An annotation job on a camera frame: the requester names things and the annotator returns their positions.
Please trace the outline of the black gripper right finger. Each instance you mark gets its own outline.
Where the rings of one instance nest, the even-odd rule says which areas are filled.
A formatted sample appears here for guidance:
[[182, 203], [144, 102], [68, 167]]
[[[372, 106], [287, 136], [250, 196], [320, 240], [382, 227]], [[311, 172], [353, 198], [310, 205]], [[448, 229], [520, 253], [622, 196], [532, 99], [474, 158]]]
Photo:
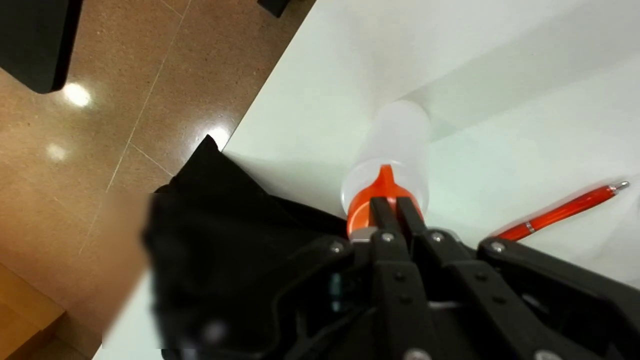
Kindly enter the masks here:
[[504, 279], [443, 230], [428, 230], [409, 198], [395, 203], [435, 330], [456, 360], [528, 360], [528, 308]]

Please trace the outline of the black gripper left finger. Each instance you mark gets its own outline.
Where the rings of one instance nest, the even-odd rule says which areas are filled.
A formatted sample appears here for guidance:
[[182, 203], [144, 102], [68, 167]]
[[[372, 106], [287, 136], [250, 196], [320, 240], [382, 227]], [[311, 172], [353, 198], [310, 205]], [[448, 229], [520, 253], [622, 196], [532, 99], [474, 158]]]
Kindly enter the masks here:
[[422, 223], [407, 198], [389, 205], [370, 203], [376, 232], [372, 236], [372, 301], [378, 310], [378, 341], [388, 360], [435, 360], [434, 321], [413, 245]]

